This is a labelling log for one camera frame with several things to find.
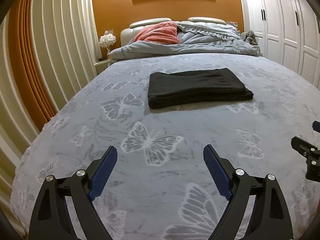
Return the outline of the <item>pink blanket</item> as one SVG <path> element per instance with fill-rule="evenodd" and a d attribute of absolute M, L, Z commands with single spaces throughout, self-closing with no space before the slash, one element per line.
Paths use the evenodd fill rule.
<path fill-rule="evenodd" d="M 156 42 L 166 45 L 180 44 L 177 37 L 177 24 L 173 21 L 161 22 L 144 27 L 132 42 L 145 41 Z"/>

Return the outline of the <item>cream pleated curtain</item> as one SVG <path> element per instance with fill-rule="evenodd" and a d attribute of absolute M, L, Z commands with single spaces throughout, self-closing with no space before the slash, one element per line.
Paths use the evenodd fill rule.
<path fill-rule="evenodd" d="M 8 46 L 10 8 L 1 16 L 1 206 L 9 207 L 14 168 L 39 134 L 18 92 Z M 31 0 L 31 40 L 48 96 L 58 112 L 97 75 L 101 57 L 92 0 Z"/>

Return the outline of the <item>orange curtain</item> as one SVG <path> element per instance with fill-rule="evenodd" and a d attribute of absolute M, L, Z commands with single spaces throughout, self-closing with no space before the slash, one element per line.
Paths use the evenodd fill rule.
<path fill-rule="evenodd" d="M 44 87 L 31 40 L 31 0 L 16 0 L 8 20 L 9 57 L 18 92 L 38 130 L 57 111 Z"/>

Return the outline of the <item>grey clothes pile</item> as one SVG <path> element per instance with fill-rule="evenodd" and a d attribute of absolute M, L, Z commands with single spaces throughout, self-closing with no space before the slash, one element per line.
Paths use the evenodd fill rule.
<path fill-rule="evenodd" d="M 248 32 L 241 33 L 242 40 L 250 45 L 257 46 L 257 40 L 254 31 L 250 30 Z"/>

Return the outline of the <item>grey butterfly bed sheet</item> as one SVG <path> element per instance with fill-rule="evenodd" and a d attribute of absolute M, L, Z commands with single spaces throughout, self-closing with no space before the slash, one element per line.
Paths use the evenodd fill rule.
<path fill-rule="evenodd" d="M 245 102 L 203 102 L 151 110 L 149 77 L 228 68 L 254 94 Z M 46 176 L 73 175 L 109 146 L 117 164 L 94 201 L 114 239 L 207 239 L 227 205 L 203 161 L 211 144 L 248 174 L 276 176 L 299 238 L 317 215 L 319 183 L 305 178 L 300 137 L 319 145 L 319 91 L 263 57 L 184 54 L 119 61 L 44 126 L 16 169 L 11 210 L 28 228 Z"/>

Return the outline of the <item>white wardrobe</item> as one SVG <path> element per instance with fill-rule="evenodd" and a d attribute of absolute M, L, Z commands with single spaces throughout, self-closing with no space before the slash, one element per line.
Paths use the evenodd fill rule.
<path fill-rule="evenodd" d="M 241 0 L 262 55 L 319 87 L 319 19 L 307 0 Z"/>

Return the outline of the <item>white nightstand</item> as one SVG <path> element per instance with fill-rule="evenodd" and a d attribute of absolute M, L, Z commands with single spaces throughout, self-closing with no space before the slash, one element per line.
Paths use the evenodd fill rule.
<path fill-rule="evenodd" d="M 109 67 L 109 64 L 110 64 L 109 60 L 102 60 L 102 61 L 96 62 L 94 66 L 97 74 L 98 75 L 101 74 L 105 69 Z"/>

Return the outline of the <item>white flower lamp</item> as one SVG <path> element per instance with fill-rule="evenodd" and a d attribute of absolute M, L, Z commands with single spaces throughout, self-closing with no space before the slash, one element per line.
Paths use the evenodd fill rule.
<path fill-rule="evenodd" d="M 104 35 L 102 35 L 99 39 L 99 46 L 101 48 L 107 49 L 107 54 L 110 53 L 110 47 L 116 43 L 117 39 L 114 34 L 109 31 L 105 31 Z"/>

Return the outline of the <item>grey ruffled duvet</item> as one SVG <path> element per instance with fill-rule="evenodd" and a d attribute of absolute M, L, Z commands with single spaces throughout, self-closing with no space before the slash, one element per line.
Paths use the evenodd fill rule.
<path fill-rule="evenodd" d="M 130 41 L 110 53 L 111 62 L 165 55 L 225 53 L 260 56 L 260 48 L 244 41 L 232 25 L 206 22 L 177 22 L 178 44 L 156 41 Z"/>

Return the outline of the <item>black pants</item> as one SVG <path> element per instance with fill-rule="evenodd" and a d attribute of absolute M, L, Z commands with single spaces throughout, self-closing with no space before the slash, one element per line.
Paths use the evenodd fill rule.
<path fill-rule="evenodd" d="M 150 75 L 148 104 L 160 109 L 197 102 L 247 101 L 250 91 L 228 68 Z"/>

